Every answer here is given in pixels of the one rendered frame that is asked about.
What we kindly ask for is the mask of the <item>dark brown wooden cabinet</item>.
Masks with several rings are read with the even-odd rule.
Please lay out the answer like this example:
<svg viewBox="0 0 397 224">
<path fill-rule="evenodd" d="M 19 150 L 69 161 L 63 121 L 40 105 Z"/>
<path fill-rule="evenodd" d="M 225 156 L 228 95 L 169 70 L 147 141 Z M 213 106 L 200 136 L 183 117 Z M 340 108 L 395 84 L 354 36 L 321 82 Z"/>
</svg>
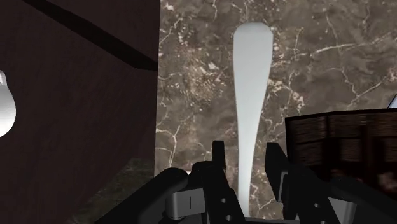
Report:
<svg viewBox="0 0 397 224">
<path fill-rule="evenodd" d="M 0 0 L 0 224 L 64 224 L 130 161 L 154 170 L 156 70 L 128 64 L 29 0 Z"/>
</svg>

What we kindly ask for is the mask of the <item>dark brown wooden box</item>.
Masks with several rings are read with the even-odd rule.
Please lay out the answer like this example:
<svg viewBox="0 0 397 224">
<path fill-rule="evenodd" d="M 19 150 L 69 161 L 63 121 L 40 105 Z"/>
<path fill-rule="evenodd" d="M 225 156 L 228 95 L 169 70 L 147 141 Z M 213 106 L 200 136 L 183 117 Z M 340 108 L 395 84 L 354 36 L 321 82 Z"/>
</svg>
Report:
<svg viewBox="0 0 397 224">
<path fill-rule="evenodd" d="M 323 181 L 349 176 L 397 200 L 397 109 L 285 119 L 288 160 Z"/>
</svg>

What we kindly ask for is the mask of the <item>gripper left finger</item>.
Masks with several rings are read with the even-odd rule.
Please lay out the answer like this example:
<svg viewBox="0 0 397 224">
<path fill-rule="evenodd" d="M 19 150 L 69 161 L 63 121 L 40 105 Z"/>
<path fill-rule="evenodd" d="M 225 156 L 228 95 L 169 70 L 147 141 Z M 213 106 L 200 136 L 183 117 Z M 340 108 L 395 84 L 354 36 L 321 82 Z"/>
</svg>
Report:
<svg viewBox="0 0 397 224">
<path fill-rule="evenodd" d="M 94 224 L 246 224 L 225 176 L 225 145 L 212 144 L 212 160 L 192 171 L 162 171 Z"/>
</svg>

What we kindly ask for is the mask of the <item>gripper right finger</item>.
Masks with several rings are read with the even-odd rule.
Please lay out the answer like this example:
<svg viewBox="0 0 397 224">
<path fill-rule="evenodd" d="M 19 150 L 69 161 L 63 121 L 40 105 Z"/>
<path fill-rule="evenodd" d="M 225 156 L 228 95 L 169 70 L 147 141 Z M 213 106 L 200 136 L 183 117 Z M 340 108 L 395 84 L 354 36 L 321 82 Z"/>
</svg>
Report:
<svg viewBox="0 0 397 224">
<path fill-rule="evenodd" d="M 397 201 L 346 176 L 322 181 L 289 163 L 278 143 L 267 143 L 265 171 L 292 224 L 397 224 Z"/>
</svg>

